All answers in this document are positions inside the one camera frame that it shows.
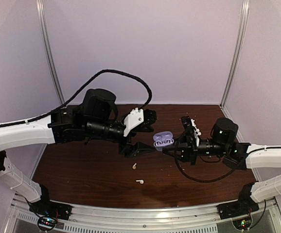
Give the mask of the purple earbud charging case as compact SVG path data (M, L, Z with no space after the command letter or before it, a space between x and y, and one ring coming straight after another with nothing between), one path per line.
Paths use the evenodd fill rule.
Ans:
M174 138L173 138L173 134L170 131L163 131L163 132L159 132L156 134L164 134L164 138L161 140L156 140L154 135L153 135L153 145L155 147L155 141L163 141L165 143L165 146L162 147L155 147L157 150L161 151L164 147L170 146L174 143Z

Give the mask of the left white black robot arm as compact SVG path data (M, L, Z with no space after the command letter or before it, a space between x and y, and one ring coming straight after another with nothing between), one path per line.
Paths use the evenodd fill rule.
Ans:
M105 89L89 89L79 105L60 107L40 119L0 124L0 178L11 189L35 204L43 215L55 211L49 192L17 169L6 156L6 150L34 144L64 144L74 141L105 140L117 143L119 154L132 157L149 153L153 147L132 137L138 132L150 133L157 119L153 110L135 108L119 121L116 97Z

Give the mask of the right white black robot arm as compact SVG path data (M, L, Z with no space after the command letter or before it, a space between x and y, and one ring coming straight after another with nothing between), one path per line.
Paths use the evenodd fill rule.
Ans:
M189 162L194 165L197 157L216 156L230 171L219 178L208 180L208 183L219 181L236 170L257 168L281 168L281 145L267 146L236 142L238 125L232 120L221 117L216 120L210 138L202 139L201 132L189 116L181 118L183 133L166 146L162 152L175 159L175 163ZM234 204L238 214L245 214L253 201L258 203L268 198L281 195L281 175L265 181L255 181L245 185L240 199Z

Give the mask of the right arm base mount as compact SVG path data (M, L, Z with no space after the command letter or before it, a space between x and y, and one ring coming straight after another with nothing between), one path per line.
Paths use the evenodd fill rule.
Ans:
M253 225L252 213L259 210L259 205L249 201L233 201L219 204L217 210L220 219L231 219L235 229L248 230Z

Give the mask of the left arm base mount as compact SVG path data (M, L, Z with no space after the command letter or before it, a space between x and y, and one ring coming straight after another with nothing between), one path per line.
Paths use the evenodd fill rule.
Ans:
M69 220L72 206L68 204L58 203L54 201L45 202L27 202L29 211L33 212L37 217L37 227L48 232L53 230L59 220Z

